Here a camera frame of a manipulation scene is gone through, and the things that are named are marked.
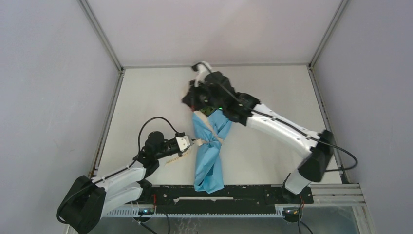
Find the cream white fake rose stem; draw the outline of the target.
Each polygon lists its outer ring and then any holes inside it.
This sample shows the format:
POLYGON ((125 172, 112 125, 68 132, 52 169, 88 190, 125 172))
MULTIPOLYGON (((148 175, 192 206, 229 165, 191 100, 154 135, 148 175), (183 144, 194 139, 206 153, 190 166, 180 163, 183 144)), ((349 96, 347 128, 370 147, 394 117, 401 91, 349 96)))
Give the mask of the cream white fake rose stem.
POLYGON ((204 107, 200 110, 201 113, 203 113, 205 116, 210 116, 216 111, 216 108, 214 107, 204 107))

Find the blue wrapping paper sheet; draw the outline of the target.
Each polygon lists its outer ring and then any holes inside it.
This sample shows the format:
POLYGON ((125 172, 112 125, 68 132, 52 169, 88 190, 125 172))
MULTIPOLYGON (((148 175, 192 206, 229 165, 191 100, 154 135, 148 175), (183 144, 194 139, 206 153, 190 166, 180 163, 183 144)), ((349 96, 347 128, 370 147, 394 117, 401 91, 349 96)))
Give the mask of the blue wrapping paper sheet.
POLYGON ((224 188, 224 176, 220 159, 221 148, 232 122, 221 110, 210 116, 193 112, 192 122, 198 140, 194 169, 194 189, 211 194, 224 188))

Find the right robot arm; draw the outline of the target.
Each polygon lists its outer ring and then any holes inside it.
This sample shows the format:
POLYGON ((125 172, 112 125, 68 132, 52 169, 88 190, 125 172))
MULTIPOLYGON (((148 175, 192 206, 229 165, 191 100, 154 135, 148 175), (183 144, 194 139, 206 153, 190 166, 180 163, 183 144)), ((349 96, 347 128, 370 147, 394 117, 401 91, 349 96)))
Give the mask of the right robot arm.
POLYGON ((292 147, 302 161, 282 184, 282 198, 293 203, 313 182, 320 182, 332 158, 332 133, 306 130, 274 113, 258 98, 237 92, 221 72, 199 72, 184 88, 181 101, 193 112, 196 154, 194 188, 213 193, 224 187, 221 148, 232 123, 268 134, 292 147))

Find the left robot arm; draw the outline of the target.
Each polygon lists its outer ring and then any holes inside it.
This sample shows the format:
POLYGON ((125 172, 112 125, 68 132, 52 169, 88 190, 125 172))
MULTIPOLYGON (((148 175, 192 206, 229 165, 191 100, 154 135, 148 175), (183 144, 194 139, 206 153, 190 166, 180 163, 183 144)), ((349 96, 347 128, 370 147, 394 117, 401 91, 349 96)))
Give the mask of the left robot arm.
POLYGON ((192 146, 185 133, 176 133, 165 139, 159 132, 151 132, 132 162, 118 171, 88 178, 78 177, 59 205, 56 217, 79 234, 87 234, 103 215, 128 203, 147 203, 152 197, 152 184, 147 177, 159 167, 159 160, 168 156, 181 156, 192 146))

